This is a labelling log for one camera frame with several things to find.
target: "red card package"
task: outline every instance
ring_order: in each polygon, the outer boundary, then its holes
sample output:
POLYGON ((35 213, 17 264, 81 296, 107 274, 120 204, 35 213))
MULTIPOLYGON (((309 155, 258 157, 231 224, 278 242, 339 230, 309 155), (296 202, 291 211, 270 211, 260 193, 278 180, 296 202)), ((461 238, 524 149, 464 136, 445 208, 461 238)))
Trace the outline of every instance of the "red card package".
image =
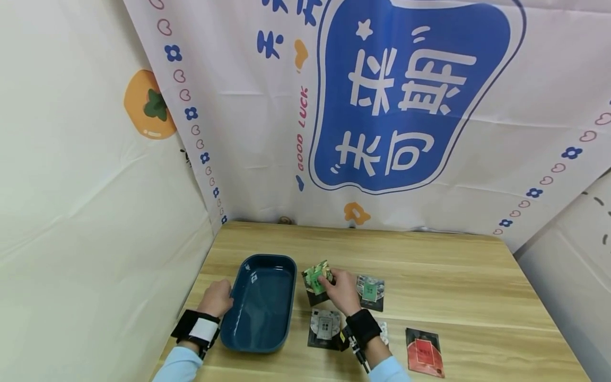
POLYGON ((445 378, 439 336, 416 329, 405 329, 408 344, 408 367, 418 373, 445 378))

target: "white wall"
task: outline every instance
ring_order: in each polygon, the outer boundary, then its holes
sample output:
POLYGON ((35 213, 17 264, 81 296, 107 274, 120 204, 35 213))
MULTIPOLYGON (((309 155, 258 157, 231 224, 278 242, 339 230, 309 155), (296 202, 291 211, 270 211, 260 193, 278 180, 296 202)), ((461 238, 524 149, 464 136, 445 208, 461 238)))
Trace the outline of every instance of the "white wall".
POLYGON ((146 380, 212 234, 121 0, 0 2, 0 380, 146 380))
POLYGON ((516 256, 590 379, 607 382, 611 379, 611 174, 586 193, 516 256))

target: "light blue sleeve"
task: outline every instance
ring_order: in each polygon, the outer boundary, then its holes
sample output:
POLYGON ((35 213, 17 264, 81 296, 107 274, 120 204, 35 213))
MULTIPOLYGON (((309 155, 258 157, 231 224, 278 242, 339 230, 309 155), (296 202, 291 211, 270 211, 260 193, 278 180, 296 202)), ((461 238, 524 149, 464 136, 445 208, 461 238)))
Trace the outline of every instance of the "light blue sleeve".
POLYGON ((371 382, 409 382, 409 376, 397 359, 392 356, 380 362, 369 373, 371 382))
POLYGON ((194 351, 176 346, 167 355, 153 382, 191 382, 202 364, 203 361, 194 351))

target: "banner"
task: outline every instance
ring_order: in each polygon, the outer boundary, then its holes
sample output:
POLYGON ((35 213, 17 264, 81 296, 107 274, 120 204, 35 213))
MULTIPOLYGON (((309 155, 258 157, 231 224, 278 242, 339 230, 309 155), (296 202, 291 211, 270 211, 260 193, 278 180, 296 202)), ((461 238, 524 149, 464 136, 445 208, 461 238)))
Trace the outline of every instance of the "banner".
POLYGON ((611 166, 605 1, 125 3, 216 230, 288 216, 515 251, 611 166))

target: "wrist strap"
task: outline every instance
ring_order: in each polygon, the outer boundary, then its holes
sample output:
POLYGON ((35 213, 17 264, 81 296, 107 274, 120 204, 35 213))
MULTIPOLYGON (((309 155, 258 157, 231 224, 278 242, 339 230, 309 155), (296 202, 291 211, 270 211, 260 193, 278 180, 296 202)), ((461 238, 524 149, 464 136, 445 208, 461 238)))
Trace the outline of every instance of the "wrist strap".
POLYGON ((346 324, 350 327, 356 342, 363 350, 367 348, 369 341, 382 333, 378 322, 367 309, 361 309, 352 316, 346 317, 346 324))
POLYGON ((176 338, 176 343, 187 340, 196 344, 199 347, 199 358, 203 359, 219 336, 220 322, 218 317, 188 309, 180 317, 171 336, 176 338))

